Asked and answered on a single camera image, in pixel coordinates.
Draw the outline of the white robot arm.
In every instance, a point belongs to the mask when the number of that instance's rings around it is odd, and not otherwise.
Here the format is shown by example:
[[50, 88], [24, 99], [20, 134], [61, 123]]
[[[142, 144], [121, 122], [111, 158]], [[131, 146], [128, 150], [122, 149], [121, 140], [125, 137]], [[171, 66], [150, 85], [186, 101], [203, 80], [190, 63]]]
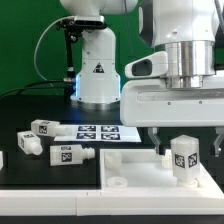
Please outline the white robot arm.
[[[72, 100], [85, 106], [120, 105], [126, 126], [213, 127], [224, 141], [224, 69], [214, 45], [224, 33], [224, 0], [60, 0], [72, 27], [84, 34], [82, 69]], [[115, 71], [115, 35], [107, 14], [139, 11], [139, 34], [153, 54]]]

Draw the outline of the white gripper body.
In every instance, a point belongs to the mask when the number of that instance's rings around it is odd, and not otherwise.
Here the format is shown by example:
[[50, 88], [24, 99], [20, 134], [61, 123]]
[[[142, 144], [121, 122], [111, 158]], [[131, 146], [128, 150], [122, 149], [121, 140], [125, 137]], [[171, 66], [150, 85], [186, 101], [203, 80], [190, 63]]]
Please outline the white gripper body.
[[161, 51], [125, 67], [120, 119], [131, 127], [224, 126], [224, 70], [205, 76], [201, 88], [168, 89], [162, 76], [168, 55]]

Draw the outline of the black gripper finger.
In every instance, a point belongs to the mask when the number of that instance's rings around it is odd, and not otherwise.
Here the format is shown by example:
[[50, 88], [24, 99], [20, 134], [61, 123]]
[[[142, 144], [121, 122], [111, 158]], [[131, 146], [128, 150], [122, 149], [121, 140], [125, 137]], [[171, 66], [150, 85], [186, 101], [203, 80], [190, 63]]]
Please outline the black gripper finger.
[[215, 148], [215, 156], [218, 157], [221, 152], [220, 145], [224, 141], [224, 127], [217, 127], [216, 134], [217, 137], [214, 141], [214, 148]]
[[161, 143], [160, 138], [158, 137], [158, 129], [156, 127], [149, 127], [147, 129], [148, 136], [152, 143], [154, 144], [155, 152], [159, 155], [165, 154], [165, 148]]

